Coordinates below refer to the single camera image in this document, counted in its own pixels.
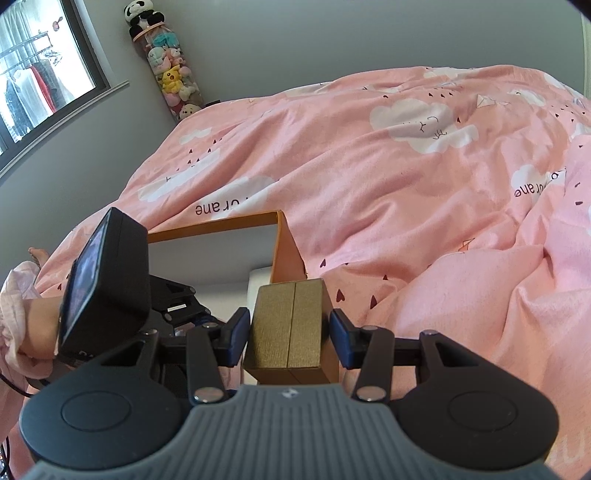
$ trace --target ruffled cuff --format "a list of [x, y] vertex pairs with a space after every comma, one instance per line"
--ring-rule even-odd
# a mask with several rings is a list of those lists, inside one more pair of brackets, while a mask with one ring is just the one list
[[27, 331], [23, 300], [41, 298], [35, 290], [38, 273], [35, 263], [23, 262], [8, 274], [0, 290], [0, 355], [11, 369], [28, 378], [47, 378], [53, 366], [51, 361], [19, 353]]

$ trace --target camera screen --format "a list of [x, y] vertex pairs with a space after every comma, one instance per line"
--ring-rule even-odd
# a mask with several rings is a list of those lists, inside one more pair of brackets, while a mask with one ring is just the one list
[[102, 225], [92, 235], [76, 261], [72, 279], [73, 284], [70, 288], [70, 301], [65, 315], [68, 324], [66, 325], [67, 328], [78, 317], [80, 310], [84, 308], [86, 300], [95, 286], [100, 249], [107, 225], [107, 222], [102, 222]]

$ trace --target pink sleeve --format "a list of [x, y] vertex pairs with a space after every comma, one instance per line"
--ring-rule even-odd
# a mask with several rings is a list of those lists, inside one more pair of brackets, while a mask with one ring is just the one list
[[[28, 387], [27, 377], [46, 378], [51, 374], [52, 362], [37, 361], [19, 353], [25, 338], [25, 311], [23, 300], [41, 296], [34, 283], [39, 267], [24, 262], [12, 270], [0, 290], [0, 371], [22, 390]], [[0, 381], [0, 439], [18, 421], [23, 397]]]

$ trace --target wall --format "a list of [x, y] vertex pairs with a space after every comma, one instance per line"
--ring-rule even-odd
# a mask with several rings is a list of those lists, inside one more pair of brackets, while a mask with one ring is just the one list
[[88, 215], [116, 199], [174, 128], [149, 66], [123, 19], [128, 1], [85, 0], [111, 68], [130, 85], [84, 111], [0, 179], [0, 278], [30, 246], [55, 249]]
[[583, 91], [566, 0], [159, 0], [208, 100], [277, 93], [364, 70], [509, 63]]

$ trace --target panda plush toy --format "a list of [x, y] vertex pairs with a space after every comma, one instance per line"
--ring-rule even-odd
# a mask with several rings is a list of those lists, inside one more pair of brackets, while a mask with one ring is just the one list
[[131, 25], [129, 35], [137, 37], [146, 28], [164, 21], [164, 14], [154, 11], [152, 0], [135, 0], [125, 7], [125, 20]]

